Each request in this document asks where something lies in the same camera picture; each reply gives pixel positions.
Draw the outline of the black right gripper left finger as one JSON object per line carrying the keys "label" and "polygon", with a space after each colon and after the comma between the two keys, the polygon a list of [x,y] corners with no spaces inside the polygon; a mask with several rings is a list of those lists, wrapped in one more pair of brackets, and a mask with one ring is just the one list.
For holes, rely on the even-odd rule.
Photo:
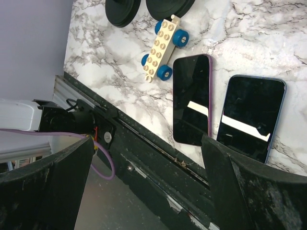
{"label": "black right gripper left finger", "polygon": [[24,167],[0,175],[2,230],[72,230],[94,143],[84,138]]}

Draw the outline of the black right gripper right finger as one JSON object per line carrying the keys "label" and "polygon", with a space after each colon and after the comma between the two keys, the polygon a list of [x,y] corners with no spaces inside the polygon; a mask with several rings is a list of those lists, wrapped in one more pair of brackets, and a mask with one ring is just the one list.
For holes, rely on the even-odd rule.
{"label": "black right gripper right finger", "polygon": [[307,178],[260,163],[203,135],[201,152],[222,230],[305,230]]}

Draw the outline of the blue phone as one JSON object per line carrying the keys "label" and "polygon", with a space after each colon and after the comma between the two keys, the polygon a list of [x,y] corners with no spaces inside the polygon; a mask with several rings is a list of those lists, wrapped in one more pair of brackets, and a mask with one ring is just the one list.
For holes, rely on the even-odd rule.
{"label": "blue phone", "polygon": [[266,163],[285,93],[286,83],[282,79],[232,76],[216,140],[240,154]]}

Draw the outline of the pink phone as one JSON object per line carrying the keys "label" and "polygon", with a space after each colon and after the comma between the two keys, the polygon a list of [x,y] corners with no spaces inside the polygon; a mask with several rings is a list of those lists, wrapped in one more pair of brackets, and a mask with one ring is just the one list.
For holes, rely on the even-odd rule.
{"label": "pink phone", "polygon": [[207,54],[182,57],[173,64],[173,138],[201,146],[212,135],[212,58]]}

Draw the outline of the black stand for pink phone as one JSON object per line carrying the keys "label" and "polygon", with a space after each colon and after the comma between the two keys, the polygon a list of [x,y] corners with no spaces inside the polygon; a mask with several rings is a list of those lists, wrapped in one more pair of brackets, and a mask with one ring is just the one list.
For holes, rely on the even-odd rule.
{"label": "black stand for pink phone", "polygon": [[134,19],[140,3],[141,0],[106,0],[106,17],[113,26],[123,28]]}

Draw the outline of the black stand with blue phone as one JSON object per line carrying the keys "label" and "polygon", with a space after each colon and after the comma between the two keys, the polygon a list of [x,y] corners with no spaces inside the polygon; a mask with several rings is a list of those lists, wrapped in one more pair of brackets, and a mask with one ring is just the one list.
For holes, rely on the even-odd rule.
{"label": "black stand with blue phone", "polygon": [[171,15],[181,18],[194,4],[195,0],[146,0],[149,14],[156,20],[170,19]]}

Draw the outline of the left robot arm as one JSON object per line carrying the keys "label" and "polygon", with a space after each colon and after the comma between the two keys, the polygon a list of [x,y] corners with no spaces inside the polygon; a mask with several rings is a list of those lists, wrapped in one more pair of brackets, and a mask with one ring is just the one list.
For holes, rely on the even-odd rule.
{"label": "left robot arm", "polygon": [[0,100],[0,130],[16,133],[53,132],[93,134],[95,118],[81,107],[81,100],[67,99],[68,108],[52,101]]}

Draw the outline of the blue white toy block car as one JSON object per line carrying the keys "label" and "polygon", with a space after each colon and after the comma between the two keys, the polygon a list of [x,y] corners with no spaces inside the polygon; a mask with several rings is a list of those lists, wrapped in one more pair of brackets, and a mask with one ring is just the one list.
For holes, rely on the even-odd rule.
{"label": "blue white toy block car", "polygon": [[163,19],[155,26],[156,39],[150,52],[143,56],[141,64],[145,72],[146,82],[154,78],[162,81],[170,79],[173,70],[168,61],[175,47],[185,47],[189,41],[189,33],[180,26],[180,18],[171,15],[171,20]]}

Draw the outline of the black mounting rail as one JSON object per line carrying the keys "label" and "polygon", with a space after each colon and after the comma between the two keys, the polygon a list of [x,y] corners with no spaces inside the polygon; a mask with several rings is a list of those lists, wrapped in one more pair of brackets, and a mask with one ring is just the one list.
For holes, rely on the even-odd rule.
{"label": "black mounting rail", "polygon": [[215,230],[217,219],[206,170],[94,93],[70,74],[64,81],[101,125],[112,127],[106,144],[117,177],[171,230]]}

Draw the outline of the aluminium frame rail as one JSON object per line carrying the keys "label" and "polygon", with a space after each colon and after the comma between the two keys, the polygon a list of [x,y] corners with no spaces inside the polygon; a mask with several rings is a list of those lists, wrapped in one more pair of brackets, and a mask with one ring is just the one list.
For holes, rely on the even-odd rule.
{"label": "aluminium frame rail", "polygon": [[53,101],[62,107],[69,107],[67,99],[81,99],[91,107],[99,106],[105,111],[109,108],[108,102],[97,93],[89,89],[83,83],[71,75],[65,73],[63,76],[56,75],[54,82]]}

